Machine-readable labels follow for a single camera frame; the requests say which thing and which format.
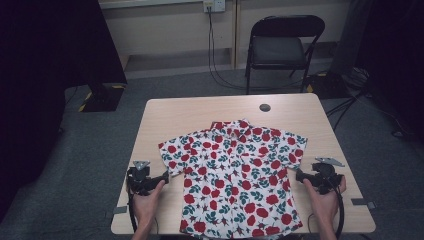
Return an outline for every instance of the chair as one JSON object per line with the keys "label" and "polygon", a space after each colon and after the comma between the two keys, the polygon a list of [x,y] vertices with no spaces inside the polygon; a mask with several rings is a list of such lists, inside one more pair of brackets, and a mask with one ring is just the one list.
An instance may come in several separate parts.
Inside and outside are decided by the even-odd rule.
{"label": "chair", "polygon": [[[300,92],[306,86],[315,43],[325,29],[324,21],[312,15],[270,16],[259,20],[250,34],[245,76],[249,94],[251,68],[259,70],[304,70]],[[300,38],[313,37],[304,51]]]}

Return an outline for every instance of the shirt sleeve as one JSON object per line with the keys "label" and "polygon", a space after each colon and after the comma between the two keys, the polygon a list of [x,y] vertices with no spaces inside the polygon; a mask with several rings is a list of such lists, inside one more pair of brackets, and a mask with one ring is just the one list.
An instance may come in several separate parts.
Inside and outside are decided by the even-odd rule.
{"label": "shirt sleeve", "polygon": [[280,133],[279,137],[275,138],[278,159],[285,166],[296,170],[300,167],[300,161],[302,160],[308,139],[291,132],[281,131]]}
{"label": "shirt sleeve", "polygon": [[184,172],[191,157],[193,134],[180,136],[159,144],[159,152],[169,174],[175,176]]}

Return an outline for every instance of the chair backrest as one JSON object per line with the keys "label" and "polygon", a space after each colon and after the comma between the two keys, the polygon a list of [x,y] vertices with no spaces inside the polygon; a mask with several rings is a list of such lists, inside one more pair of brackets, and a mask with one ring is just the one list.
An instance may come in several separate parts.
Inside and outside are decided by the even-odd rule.
{"label": "chair backrest", "polygon": [[259,20],[252,28],[251,38],[316,37],[325,29],[324,21],[313,15],[270,16]]}

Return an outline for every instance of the shirt collar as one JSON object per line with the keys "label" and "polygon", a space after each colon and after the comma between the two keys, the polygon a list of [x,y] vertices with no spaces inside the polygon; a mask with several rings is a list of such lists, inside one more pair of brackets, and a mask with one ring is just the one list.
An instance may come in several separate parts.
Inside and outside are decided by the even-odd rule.
{"label": "shirt collar", "polygon": [[240,138],[250,129],[250,123],[247,119],[233,122],[213,122],[211,131],[214,134],[222,135],[226,138]]}

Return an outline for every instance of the short-sleeved shirt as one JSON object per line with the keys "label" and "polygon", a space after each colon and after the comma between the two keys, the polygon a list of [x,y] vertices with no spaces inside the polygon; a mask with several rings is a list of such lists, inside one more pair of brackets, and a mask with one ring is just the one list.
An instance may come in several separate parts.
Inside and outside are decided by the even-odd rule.
{"label": "short-sleeved shirt", "polygon": [[184,174],[180,232],[248,238],[301,227],[287,169],[299,167],[306,142],[243,119],[159,144],[169,173]]}

